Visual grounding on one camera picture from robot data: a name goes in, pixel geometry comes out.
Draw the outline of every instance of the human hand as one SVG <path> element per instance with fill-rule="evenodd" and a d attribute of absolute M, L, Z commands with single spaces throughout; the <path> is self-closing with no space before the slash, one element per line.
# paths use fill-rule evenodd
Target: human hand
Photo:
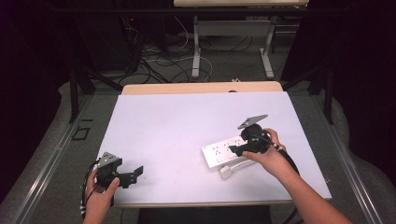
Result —
<path fill-rule="evenodd" d="M 116 177 L 108 188 L 104 189 L 95 183 L 97 173 L 98 170 L 94 170 L 87 180 L 87 189 L 85 190 L 87 197 L 85 224 L 103 222 L 110 208 L 111 198 L 120 184 L 120 180 Z"/>
<path fill-rule="evenodd" d="M 286 147 L 280 144 L 277 132 L 272 129 L 264 129 L 271 135 L 271 141 L 283 147 L 286 151 Z M 254 153 L 249 151 L 244 151 L 242 155 L 250 160 L 256 161 L 262 165 L 262 167 L 271 175 L 276 178 L 281 178 L 283 175 L 287 175 L 293 172 L 292 167 L 288 161 L 276 151 L 273 146 L 270 146 L 268 150 L 261 153 Z"/>

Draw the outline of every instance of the power strip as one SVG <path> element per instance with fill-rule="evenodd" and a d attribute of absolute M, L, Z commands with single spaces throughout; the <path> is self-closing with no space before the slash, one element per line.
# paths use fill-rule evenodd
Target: power strip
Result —
<path fill-rule="evenodd" d="M 209 166 L 209 169 L 220 168 L 230 163 L 246 160 L 245 157 L 238 157 L 235 153 L 231 152 L 229 146 L 241 146 L 247 141 L 244 141 L 241 136 L 226 139 L 215 144 L 202 147 L 204 156 Z"/>

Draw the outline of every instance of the desk leg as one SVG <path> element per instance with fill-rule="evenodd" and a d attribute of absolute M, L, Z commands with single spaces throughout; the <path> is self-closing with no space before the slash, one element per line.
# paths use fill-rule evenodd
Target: desk leg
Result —
<path fill-rule="evenodd" d="M 265 75 L 268 79 L 274 79 L 274 72 L 272 70 L 270 60 L 268 59 L 268 51 L 271 48 L 271 41 L 274 35 L 274 30 L 276 26 L 276 17 L 271 18 L 271 25 L 268 29 L 268 34 L 265 39 L 264 49 L 260 49 L 260 55 L 262 56 L 262 64 L 264 65 Z"/>
<path fill-rule="evenodd" d="M 194 17 L 194 60 L 192 62 L 192 78 L 199 77 L 199 65 L 201 60 L 201 50 L 199 48 L 199 28 L 198 28 L 198 18 Z"/>

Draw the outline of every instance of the white table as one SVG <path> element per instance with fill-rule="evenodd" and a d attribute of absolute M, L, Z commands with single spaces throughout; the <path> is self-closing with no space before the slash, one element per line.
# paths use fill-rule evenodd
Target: white table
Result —
<path fill-rule="evenodd" d="M 137 184 L 117 191 L 115 204 L 142 208 L 289 203 L 286 190 L 259 164 L 223 180 L 208 169 L 201 151 L 237 136 L 242 121 L 261 114 L 269 117 L 259 124 L 278 131 L 303 179 L 322 197 L 331 198 L 288 94 L 260 91 L 261 85 L 280 88 L 276 82 L 157 84 L 148 85 L 154 93 L 141 94 L 146 85 L 128 86 L 119 96 L 98 157 L 105 151 L 121 157 L 120 173 L 141 165 L 145 170 Z M 175 93 L 194 86 L 197 92 L 204 88 L 212 92 Z"/>
<path fill-rule="evenodd" d="M 280 7 L 304 6 L 308 0 L 175 0 L 176 7 Z M 200 35 L 255 35 L 265 36 L 264 48 L 260 49 L 265 75 L 274 78 L 274 73 L 268 59 L 268 51 L 276 27 L 276 17 L 269 21 L 199 21 L 194 17 L 194 59 L 191 76 L 198 78 L 201 59 L 199 48 Z"/>

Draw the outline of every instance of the dark background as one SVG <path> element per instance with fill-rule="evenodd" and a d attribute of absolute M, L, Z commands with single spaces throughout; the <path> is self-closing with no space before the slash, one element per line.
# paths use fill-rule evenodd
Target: dark background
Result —
<path fill-rule="evenodd" d="M 311 0 L 308 7 L 335 8 L 349 2 Z M 391 17 L 395 10 L 390 0 L 356 2 L 362 7 L 353 16 L 303 18 L 282 77 L 294 79 L 322 63 L 327 52 L 336 52 L 334 97 L 345 109 L 349 147 L 380 168 L 395 185 L 396 22 Z M 62 1 L 52 3 L 66 7 Z M 52 29 L 55 18 L 45 15 L 37 1 L 1 4 L 0 148 L 7 156 L 0 163 L 3 201 L 55 116 L 61 102 L 57 90 L 68 81 L 69 56 L 92 68 L 95 65 L 75 21 L 56 21 L 68 36 L 69 44 L 65 44 Z M 346 40 L 333 50 L 334 39 L 345 30 L 350 31 Z"/>

